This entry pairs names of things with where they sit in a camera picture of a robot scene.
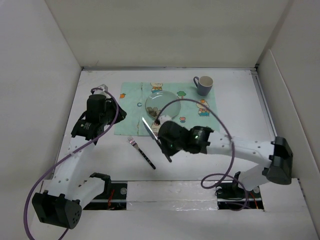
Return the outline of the silver knife dark handle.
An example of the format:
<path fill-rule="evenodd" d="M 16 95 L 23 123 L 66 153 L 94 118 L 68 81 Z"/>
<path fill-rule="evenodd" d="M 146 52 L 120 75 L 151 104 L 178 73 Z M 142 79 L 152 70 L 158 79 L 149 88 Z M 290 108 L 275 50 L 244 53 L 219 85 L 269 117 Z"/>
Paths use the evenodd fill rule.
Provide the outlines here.
<path fill-rule="evenodd" d="M 161 143 L 160 141 L 158 140 L 158 137 L 155 135 L 155 133 L 152 131 L 151 127 L 148 125 L 147 121 L 145 120 L 144 117 L 142 117 L 142 122 L 143 122 L 143 125 L 146 129 L 146 131 L 148 132 L 148 134 L 150 135 L 150 137 L 160 146 Z"/>

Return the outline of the green cartoon print cloth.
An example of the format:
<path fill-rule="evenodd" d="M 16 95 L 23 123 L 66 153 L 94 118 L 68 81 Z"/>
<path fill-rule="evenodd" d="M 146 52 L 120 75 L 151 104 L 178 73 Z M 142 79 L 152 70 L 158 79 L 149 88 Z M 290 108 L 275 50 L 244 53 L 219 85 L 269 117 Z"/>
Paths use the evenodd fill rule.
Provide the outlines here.
<path fill-rule="evenodd" d="M 144 127 L 142 117 L 146 120 L 152 131 L 157 134 L 160 125 L 156 119 L 148 116 L 146 112 L 146 100 L 152 93 L 169 91 L 174 93 L 178 99 L 166 104 L 166 107 L 174 102 L 180 101 L 179 114 L 170 120 L 190 129 L 194 126 L 209 127 L 214 130 L 220 129 L 220 124 L 211 112 L 216 112 L 216 99 L 214 91 L 211 90 L 207 96 L 197 94 L 197 89 L 192 83 L 150 83 L 150 82 L 125 82 L 121 86 L 119 105 L 127 113 L 125 120 L 116 124 L 114 133 L 121 136 L 148 136 Z"/>

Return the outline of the pale green glass plate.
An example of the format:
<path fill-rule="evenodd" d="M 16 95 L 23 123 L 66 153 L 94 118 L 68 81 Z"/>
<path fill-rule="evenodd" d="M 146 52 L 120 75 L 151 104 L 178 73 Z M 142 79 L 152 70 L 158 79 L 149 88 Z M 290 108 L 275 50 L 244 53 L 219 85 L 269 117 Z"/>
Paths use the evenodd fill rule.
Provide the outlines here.
<path fill-rule="evenodd" d="M 152 93 L 147 97 L 145 102 L 145 110 L 147 112 L 147 115 L 153 119 L 156 119 L 165 105 L 177 99 L 178 96 L 170 91 L 159 91 Z M 176 101 L 166 107 L 165 110 L 161 113 L 161 116 L 165 115 L 174 118 L 180 113 L 180 110 L 181 103 L 180 101 Z"/>

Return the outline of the silver fork dark handle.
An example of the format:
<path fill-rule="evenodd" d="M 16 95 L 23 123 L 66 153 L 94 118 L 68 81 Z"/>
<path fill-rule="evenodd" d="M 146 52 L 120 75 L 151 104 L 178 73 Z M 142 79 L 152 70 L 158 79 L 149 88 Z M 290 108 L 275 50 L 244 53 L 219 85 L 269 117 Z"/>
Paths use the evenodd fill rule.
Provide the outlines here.
<path fill-rule="evenodd" d="M 139 145 L 136 143 L 133 137 L 128 137 L 129 143 L 143 156 L 147 163 L 155 170 L 156 166 L 151 162 L 151 160 L 146 156 L 146 154 L 140 149 Z"/>

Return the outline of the purple mug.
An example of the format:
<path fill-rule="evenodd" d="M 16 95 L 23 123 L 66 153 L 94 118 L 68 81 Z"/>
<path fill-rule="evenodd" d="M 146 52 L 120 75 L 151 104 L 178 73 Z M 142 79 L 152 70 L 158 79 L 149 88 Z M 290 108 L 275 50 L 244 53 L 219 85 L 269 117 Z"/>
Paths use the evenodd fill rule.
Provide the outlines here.
<path fill-rule="evenodd" d="M 214 84 L 213 79 L 209 76 L 195 76 L 193 82 L 197 88 L 197 94 L 200 96 L 207 96 Z"/>

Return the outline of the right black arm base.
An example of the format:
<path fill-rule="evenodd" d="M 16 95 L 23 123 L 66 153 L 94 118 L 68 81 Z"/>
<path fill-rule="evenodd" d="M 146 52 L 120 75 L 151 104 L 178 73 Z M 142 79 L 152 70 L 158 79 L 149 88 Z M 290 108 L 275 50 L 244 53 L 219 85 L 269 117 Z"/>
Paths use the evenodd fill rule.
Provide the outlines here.
<path fill-rule="evenodd" d="M 259 186 L 245 193 L 234 181 L 224 181 L 215 188 L 215 196 L 218 210 L 264 210 Z"/>

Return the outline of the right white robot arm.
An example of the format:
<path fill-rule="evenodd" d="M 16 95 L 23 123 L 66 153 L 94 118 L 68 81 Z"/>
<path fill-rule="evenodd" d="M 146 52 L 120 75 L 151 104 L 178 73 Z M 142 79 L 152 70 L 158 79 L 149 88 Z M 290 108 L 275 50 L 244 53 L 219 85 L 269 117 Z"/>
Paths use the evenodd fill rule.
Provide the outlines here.
<path fill-rule="evenodd" d="M 243 197 L 255 187 L 268 182 L 278 185 L 292 183 L 293 152 L 284 137 L 273 141 L 246 140 L 229 137 L 209 127 L 187 129 L 173 121 L 166 121 L 158 131 L 162 153 L 170 158 L 183 150 L 191 154 L 224 155 L 247 160 L 256 165 L 236 174 L 231 191 Z"/>

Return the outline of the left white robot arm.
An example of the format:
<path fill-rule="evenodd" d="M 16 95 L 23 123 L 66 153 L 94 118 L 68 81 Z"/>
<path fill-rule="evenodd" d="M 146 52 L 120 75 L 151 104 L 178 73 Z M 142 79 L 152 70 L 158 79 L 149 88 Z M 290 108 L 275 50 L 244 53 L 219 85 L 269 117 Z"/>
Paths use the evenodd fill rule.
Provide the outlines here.
<path fill-rule="evenodd" d="M 117 101 L 101 88 L 95 88 L 86 102 L 86 111 L 71 131 L 66 159 L 58 164 L 54 176 L 42 193 L 35 193 L 32 205 L 41 223 L 74 229 L 83 209 L 95 198 L 111 194 L 111 178 L 83 168 L 98 139 L 126 117 Z"/>

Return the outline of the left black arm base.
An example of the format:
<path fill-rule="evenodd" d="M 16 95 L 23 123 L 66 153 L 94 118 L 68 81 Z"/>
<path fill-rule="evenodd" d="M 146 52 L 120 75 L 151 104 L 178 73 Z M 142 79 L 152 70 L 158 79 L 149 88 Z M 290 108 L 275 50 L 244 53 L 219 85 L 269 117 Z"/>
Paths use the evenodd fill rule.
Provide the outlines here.
<path fill-rule="evenodd" d="M 98 178 L 104 181 L 104 190 L 97 195 L 83 210 L 88 211 L 122 211 L 127 209 L 128 183 L 125 181 L 112 181 L 107 174 L 93 173 L 91 178 Z"/>

